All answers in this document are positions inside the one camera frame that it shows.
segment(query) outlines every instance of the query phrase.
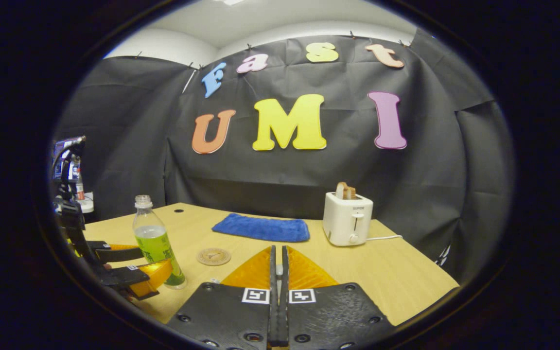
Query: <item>green liquid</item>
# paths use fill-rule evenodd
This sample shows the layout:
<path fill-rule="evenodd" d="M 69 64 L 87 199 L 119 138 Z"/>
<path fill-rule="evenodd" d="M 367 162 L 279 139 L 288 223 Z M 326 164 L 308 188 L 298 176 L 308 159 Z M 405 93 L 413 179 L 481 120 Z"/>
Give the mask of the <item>green liquid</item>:
<path fill-rule="evenodd" d="M 163 234 L 160 236 L 153 237 L 153 235 L 157 233 L 160 234 L 161 232 L 163 232 Z M 172 260 L 173 271 L 164 284 L 167 286 L 178 286 L 185 281 L 185 275 L 182 270 L 180 270 L 180 266 L 178 266 L 178 262 L 170 246 L 170 241 L 167 238 L 167 232 L 165 232 L 163 228 L 159 226 L 140 227 L 136 230 L 135 239 L 138 241 L 138 246 L 142 249 L 142 253 L 149 263 L 162 261 L 164 259 Z"/>

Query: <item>bottle cap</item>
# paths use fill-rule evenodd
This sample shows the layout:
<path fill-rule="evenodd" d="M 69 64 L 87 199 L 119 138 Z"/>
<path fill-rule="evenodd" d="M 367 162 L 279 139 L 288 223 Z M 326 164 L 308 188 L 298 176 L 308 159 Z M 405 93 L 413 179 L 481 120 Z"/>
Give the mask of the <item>bottle cap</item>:
<path fill-rule="evenodd" d="M 136 195 L 135 207 L 138 209 L 152 208 L 153 202 L 151 202 L 151 197 L 147 194 Z"/>

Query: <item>white toaster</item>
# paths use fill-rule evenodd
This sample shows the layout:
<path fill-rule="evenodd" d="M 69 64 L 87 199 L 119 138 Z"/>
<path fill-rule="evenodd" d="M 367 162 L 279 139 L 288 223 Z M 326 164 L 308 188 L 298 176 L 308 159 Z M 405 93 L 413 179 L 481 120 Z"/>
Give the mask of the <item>white toaster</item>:
<path fill-rule="evenodd" d="M 334 192 L 325 194 L 323 230 L 334 245 L 359 245 L 367 241 L 373 201 L 356 195 L 357 199 L 339 199 Z"/>

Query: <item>white wall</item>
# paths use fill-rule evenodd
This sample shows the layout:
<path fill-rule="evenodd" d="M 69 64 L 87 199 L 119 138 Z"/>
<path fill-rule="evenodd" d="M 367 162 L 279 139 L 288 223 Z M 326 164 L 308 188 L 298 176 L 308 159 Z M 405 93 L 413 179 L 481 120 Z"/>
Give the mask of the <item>white wall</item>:
<path fill-rule="evenodd" d="M 154 57 L 193 67 L 215 60 L 218 49 L 195 37 L 165 29 L 142 29 L 123 41 L 104 58 L 116 56 Z"/>
<path fill-rule="evenodd" d="M 215 60 L 247 49 L 247 44 L 257 46 L 266 44 L 267 42 L 274 42 L 294 37 L 307 37 L 310 35 L 349 35 L 349 31 L 352 31 L 353 35 L 358 37 L 380 38 L 392 42 L 399 42 L 399 40 L 401 40 L 403 44 L 406 45 L 409 45 L 412 42 L 414 34 L 416 34 L 415 27 L 412 33 L 404 33 L 396 31 L 395 29 L 378 26 L 376 24 L 340 20 L 291 24 L 289 26 L 278 27 L 271 29 L 270 31 L 257 33 L 228 44 L 220 48 L 218 53 L 215 55 Z"/>

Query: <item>blue letter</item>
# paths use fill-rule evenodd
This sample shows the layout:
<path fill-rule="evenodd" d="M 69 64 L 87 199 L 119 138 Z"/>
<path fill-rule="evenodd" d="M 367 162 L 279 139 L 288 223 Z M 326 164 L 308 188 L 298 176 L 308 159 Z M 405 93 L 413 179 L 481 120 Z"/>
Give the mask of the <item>blue letter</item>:
<path fill-rule="evenodd" d="M 204 95 L 205 98 L 208 98 L 216 91 L 216 89 L 220 88 L 222 83 L 218 80 L 224 78 L 224 72 L 222 71 L 222 68 L 224 67 L 226 67 L 226 62 L 218 64 L 217 67 L 213 68 L 209 74 L 202 78 L 202 82 L 204 83 L 205 88 L 207 88 L 207 93 Z"/>

